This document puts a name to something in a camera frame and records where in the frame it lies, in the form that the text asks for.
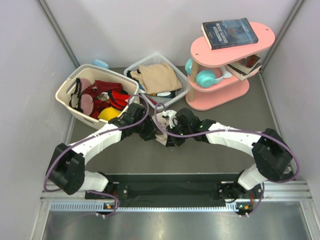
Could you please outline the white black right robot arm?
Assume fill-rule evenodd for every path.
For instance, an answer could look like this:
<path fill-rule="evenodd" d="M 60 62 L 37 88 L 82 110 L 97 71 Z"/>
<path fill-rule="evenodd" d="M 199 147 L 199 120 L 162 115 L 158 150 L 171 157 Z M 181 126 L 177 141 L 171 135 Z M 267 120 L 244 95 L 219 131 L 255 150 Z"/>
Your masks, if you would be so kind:
<path fill-rule="evenodd" d="M 247 132 L 225 126 L 215 120 L 200 120 L 188 108 L 179 111 L 165 110 L 160 114 L 168 122 L 167 142 L 181 145 L 186 138 L 198 142 L 229 147 L 253 157 L 254 164 L 243 170 L 236 180 L 221 189 L 228 199 L 245 198 L 254 187 L 266 181 L 281 183 L 292 160 L 288 146 L 279 134 L 267 128 L 263 132 Z"/>

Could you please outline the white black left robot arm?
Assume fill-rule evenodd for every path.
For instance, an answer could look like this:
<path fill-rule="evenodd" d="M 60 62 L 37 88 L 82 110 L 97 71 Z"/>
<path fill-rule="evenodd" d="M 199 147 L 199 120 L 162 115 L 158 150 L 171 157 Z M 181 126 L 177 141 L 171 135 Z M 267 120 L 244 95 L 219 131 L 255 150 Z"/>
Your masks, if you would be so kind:
<path fill-rule="evenodd" d="M 86 171 L 86 164 L 107 147 L 132 134 L 149 141 L 156 138 L 158 131 L 148 110 L 132 103 L 122 117 L 113 118 L 86 138 L 71 145 L 57 145 L 45 179 L 67 195 L 78 191 L 96 191 L 102 198 L 109 198 L 114 191 L 113 185 L 103 173 Z"/>

